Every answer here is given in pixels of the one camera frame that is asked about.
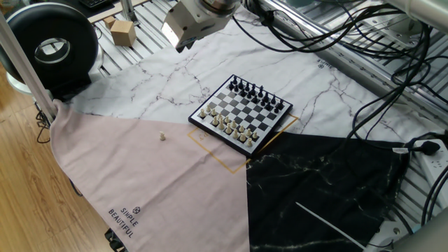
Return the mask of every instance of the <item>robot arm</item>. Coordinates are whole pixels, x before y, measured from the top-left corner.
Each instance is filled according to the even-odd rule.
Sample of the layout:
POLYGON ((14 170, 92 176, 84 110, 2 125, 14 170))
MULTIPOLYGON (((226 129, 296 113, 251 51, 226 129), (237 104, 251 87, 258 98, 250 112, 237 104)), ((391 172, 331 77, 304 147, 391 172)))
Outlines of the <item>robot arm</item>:
POLYGON ((223 29, 239 6, 239 0, 180 0, 169 10, 162 32, 180 53, 223 29))

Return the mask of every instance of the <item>metal frame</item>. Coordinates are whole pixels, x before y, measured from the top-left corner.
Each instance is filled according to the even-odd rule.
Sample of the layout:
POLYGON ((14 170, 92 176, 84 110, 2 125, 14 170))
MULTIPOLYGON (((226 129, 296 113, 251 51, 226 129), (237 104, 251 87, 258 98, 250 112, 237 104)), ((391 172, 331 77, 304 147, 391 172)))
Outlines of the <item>metal frame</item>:
POLYGON ((33 66, 29 62, 19 41, 14 36, 13 31, 3 15, 0 15, 0 44, 13 62, 20 76, 23 78, 23 81, 28 85, 37 103, 47 116, 47 119, 52 122, 56 117, 56 106, 47 94, 41 80, 37 76, 37 73, 33 69, 33 66))

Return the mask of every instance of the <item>chessboard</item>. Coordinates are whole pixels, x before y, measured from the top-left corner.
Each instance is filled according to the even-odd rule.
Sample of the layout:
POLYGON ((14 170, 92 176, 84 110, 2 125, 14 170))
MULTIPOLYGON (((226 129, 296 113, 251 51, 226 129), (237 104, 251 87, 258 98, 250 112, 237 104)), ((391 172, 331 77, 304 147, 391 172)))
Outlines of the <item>chessboard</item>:
POLYGON ((227 145, 252 157, 274 133, 293 105, 232 75, 188 121, 218 137, 227 145))

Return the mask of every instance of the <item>pink cloth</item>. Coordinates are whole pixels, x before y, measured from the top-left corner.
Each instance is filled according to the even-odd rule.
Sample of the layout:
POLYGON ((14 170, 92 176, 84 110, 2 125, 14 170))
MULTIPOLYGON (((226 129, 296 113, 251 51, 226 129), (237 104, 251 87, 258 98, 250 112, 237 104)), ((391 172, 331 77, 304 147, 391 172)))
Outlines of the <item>pink cloth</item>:
POLYGON ((249 251, 246 169, 230 172, 243 155, 207 137, 213 157, 188 136, 193 125, 83 115, 55 103, 56 161, 129 251, 249 251))

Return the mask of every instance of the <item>black marble cloth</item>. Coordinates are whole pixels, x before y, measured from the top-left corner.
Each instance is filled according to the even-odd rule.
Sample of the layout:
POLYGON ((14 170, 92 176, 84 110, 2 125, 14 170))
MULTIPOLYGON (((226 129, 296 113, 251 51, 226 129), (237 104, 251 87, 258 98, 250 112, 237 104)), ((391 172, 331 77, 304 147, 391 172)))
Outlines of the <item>black marble cloth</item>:
POLYGON ((362 251, 296 202, 366 246, 390 209, 365 184, 393 203, 409 156, 351 139, 346 156, 354 175, 342 142, 284 132, 247 164, 251 251, 362 251))

